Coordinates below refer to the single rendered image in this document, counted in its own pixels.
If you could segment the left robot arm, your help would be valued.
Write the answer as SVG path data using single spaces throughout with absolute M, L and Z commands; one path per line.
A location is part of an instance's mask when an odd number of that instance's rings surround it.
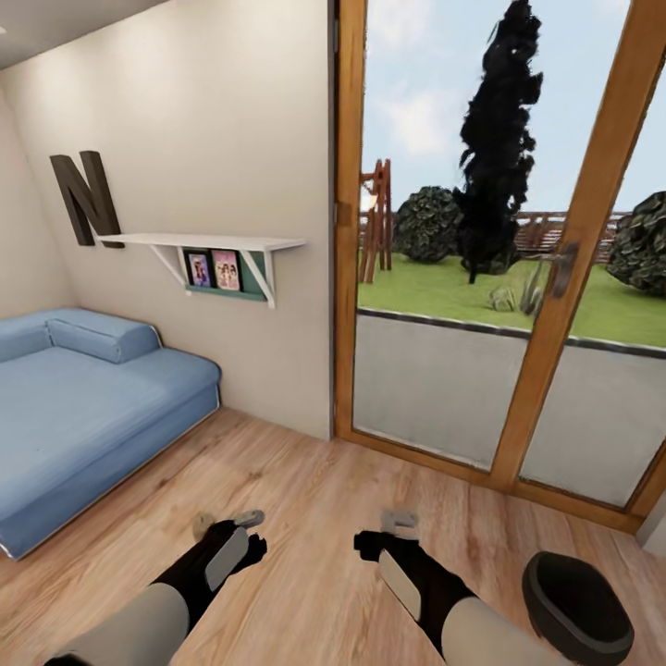
M 259 562 L 265 539 L 249 537 L 265 521 L 260 509 L 231 516 L 136 597 L 55 650 L 43 666 L 168 666 L 234 572 Z

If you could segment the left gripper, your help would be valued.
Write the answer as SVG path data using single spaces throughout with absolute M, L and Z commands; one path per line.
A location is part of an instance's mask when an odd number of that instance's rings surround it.
M 247 555 L 245 558 L 243 558 L 243 561 L 234 569 L 234 573 L 237 571 L 241 571 L 241 569 L 244 569 L 245 567 L 248 567 L 249 565 L 252 565 L 253 563 L 259 562 L 263 557 L 264 554 L 267 552 L 267 545 L 265 539 L 261 539 L 258 534 L 254 534 L 253 536 L 249 537 L 249 552 L 247 552 Z

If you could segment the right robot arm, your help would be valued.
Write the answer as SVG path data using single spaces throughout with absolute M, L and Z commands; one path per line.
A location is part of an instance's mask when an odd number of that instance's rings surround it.
M 380 565 L 383 583 L 425 632 L 445 666 L 576 666 L 504 619 L 456 574 L 445 571 L 412 536 L 415 512 L 384 508 L 380 532 L 362 530 L 353 546 L 362 560 Z

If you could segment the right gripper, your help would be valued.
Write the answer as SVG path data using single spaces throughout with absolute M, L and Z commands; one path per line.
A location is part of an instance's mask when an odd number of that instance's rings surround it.
M 389 537 L 389 532 L 362 530 L 361 534 L 354 536 L 353 546 L 360 550 L 362 560 L 379 562 L 379 548 Z

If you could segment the cauldron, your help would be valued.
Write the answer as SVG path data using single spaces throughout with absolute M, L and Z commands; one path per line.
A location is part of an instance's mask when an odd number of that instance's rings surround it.
M 538 552 L 523 575 L 530 624 L 577 666 L 611 666 L 628 657 L 634 627 L 596 566 Z

